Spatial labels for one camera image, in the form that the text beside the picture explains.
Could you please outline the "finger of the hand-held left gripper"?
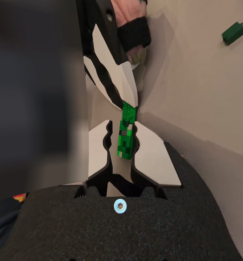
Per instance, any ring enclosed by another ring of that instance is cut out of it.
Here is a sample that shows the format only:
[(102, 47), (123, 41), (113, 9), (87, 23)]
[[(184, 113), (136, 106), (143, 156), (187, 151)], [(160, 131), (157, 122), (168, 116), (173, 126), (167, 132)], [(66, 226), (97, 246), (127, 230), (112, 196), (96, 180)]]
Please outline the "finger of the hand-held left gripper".
[(85, 70), (94, 84), (98, 87), (101, 93), (114, 106), (123, 109), (123, 100), (120, 98), (115, 85), (113, 84), (110, 75), (105, 66), (99, 61), (96, 54), (84, 55)]
[(138, 106), (138, 95), (132, 67), (129, 61), (117, 65), (112, 54), (97, 26), (93, 29), (94, 52), (104, 67), (107, 69), (112, 83), (117, 88), (120, 97), (132, 107)]

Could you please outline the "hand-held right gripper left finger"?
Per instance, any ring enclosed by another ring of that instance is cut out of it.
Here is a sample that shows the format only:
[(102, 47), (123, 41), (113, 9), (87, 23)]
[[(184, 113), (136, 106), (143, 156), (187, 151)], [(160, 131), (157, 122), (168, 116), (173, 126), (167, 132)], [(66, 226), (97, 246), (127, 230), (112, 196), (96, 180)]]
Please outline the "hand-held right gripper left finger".
[(99, 187), (109, 182), (113, 174), (110, 156), (113, 123), (105, 120), (89, 131), (89, 168), (87, 186)]

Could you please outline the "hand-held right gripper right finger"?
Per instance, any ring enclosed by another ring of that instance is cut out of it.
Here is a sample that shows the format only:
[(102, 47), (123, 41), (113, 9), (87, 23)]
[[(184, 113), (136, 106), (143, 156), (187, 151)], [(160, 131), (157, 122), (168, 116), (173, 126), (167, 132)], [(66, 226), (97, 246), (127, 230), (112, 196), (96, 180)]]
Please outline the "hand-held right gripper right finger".
[(139, 148), (134, 155), (136, 171), (158, 185), (180, 187), (180, 179), (163, 140), (138, 121), (134, 123), (139, 141)]

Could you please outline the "green tiled brick plate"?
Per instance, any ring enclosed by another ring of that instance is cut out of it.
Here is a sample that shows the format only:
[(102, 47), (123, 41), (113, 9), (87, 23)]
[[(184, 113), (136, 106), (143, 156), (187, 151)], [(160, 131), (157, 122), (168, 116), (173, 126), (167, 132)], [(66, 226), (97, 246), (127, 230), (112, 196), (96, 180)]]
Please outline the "green tiled brick plate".
[(136, 108), (123, 102), (122, 120), (119, 127), (119, 140), (117, 156), (127, 160), (132, 159), (133, 149), (133, 123), (136, 120)]

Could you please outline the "grey desk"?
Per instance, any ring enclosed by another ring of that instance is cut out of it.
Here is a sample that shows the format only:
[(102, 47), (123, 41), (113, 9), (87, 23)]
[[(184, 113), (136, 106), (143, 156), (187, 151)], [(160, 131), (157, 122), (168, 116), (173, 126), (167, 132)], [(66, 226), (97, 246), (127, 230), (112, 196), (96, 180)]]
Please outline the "grey desk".
[(167, 144), (186, 181), (198, 173), (243, 258), (243, 1), (148, 1), (152, 36), (138, 79), (138, 121)]

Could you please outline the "person's left hand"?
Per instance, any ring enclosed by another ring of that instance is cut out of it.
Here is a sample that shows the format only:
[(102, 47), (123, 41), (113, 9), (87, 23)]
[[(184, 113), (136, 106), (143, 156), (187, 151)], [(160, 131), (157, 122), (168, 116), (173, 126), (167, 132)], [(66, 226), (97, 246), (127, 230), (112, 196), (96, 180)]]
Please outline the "person's left hand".
[(146, 47), (151, 43), (146, 19), (147, 0), (111, 0), (117, 34), (131, 64), (144, 63)]

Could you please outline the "red yellow object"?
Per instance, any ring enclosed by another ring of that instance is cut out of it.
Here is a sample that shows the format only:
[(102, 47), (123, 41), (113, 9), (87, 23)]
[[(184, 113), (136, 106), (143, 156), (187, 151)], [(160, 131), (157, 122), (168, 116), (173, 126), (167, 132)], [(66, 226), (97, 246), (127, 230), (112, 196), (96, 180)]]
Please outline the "red yellow object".
[(20, 203), (23, 203), (23, 202), (26, 200), (26, 197), (27, 197), (27, 193), (13, 196), (13, 198), (14, 198), (15, 200), (19, 201)]

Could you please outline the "dark green brick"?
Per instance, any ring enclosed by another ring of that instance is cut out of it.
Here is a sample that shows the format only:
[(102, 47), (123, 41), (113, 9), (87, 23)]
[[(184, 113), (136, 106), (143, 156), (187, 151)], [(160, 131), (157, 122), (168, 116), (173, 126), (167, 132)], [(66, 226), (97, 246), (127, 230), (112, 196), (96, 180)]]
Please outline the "dark green brick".
[(221, 36), (225, 45), (229, 46), (243, 35), (243, 22), (235, 22)]

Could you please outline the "dark blue ribbed cloth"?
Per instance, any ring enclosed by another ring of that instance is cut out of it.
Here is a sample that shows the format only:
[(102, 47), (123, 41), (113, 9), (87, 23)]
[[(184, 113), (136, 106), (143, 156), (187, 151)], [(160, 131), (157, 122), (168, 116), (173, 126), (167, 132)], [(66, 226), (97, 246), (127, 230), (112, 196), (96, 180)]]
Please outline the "dark blue ribbed cloth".
[(22, 204), (13, 197), (0, 200), (0, 250), (6, 243)]

